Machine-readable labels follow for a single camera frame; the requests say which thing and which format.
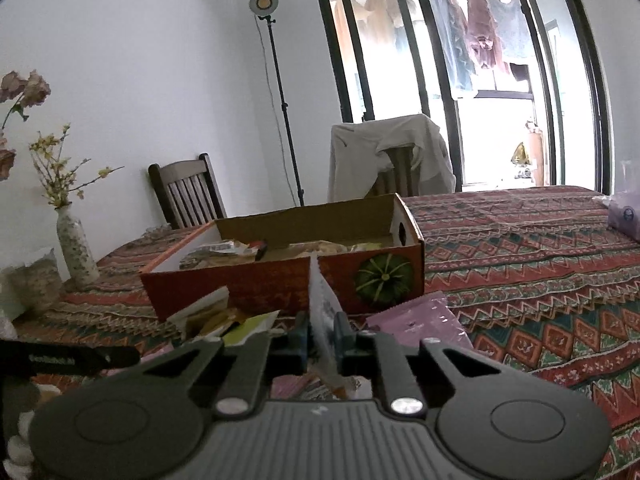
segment white pebble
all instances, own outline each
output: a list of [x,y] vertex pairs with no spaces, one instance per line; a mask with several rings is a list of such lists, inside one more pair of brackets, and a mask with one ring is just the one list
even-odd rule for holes
[[16,465],[29,465],[33,462],[33,453],[29,444],[18,435],[14,435],[9,439],[6,451],[11,461]]
[[25,442],[29,441],[29,426],[33,420],[35,412],[23,412],[18,416],[18,434],[24,439]]
[[2,460],[2,465],[11,480],[29,480],[31,476],[30,465],[15,465],[11,460]]

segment sliding glass door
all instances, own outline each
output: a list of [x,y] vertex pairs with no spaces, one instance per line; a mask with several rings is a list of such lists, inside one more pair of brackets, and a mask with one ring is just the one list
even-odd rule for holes
[[579,0],[319,0],[345,122],[424,113],[458,190],[608,191],[604,84]]

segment red patterned blanket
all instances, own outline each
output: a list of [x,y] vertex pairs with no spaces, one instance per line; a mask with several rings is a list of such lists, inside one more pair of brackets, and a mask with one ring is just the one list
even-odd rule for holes
[[[640,479],[640,246],[606,228],[576,187],[407,199],[425,238],[426,291],[443,290],[476,349],[588,396],[614,437],[598,478]],[[31,340],[132,344],[175,340],[137,270],[189,230],[140,238],[99,263],[101,278],[15,324]],[[361,320],[354,320],[356,325]],[[40,377],[65,388],[77,378]]]

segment flower vase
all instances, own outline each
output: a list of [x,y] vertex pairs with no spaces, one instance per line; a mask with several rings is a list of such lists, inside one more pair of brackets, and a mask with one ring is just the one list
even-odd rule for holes
[[97,280],[100,277],[100,271],[86,242],[82,224],[71,213],[70,208],[71,206],[67,205],[57,209],[56,229],[71,279],[78,288],[83,288]]

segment floor lamp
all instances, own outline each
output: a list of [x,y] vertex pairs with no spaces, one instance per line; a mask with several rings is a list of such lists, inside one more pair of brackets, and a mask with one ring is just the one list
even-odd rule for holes
[[289,105],[284,99],[284,92],[282,90],[282,79],[280,78],[280,67],[278,65],[278,56],[276,54],[276,44],[273,41],[273,23],[275,20],[271,17],[271,13],[278,6],[278,0],[249,0],[249,8],[253,13],[258,16],[260,20],[267,22],[267,28],[269,29],[269,40],[271,41],[271,52],[273,53],[273,64],[276,69],[276,78],[278,79],[278,90],[280,91],[280,105],[282,108],[282,115],[284,117],[284,126],[287,131],[287,140],[289,141],[289,151],[291,152],[291,161],[293,163],[293,173],[296,177],[296,187],[298,188],[298,200],[300,205],[305,205],[303,195],[305,191],[300,186],[300,175],[298,174],[298,164],[296,162],[296,152],[293,149],[293,139],[291,138],[291,127],[289,126],[289,115],[287,113],[287,107]]

